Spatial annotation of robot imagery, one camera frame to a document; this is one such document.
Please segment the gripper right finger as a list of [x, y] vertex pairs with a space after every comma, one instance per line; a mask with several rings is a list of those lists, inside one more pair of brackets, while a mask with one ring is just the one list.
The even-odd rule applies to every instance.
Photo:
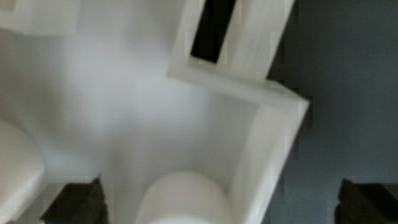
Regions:
[[398, 224], [398, 183], [341, 181], [334, 224]]

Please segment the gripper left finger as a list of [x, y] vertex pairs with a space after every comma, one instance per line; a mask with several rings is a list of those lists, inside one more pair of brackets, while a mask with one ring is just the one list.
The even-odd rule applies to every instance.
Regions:
[[110, 224], [99, 178], [64, 186], [39, 220], [42, 224]]

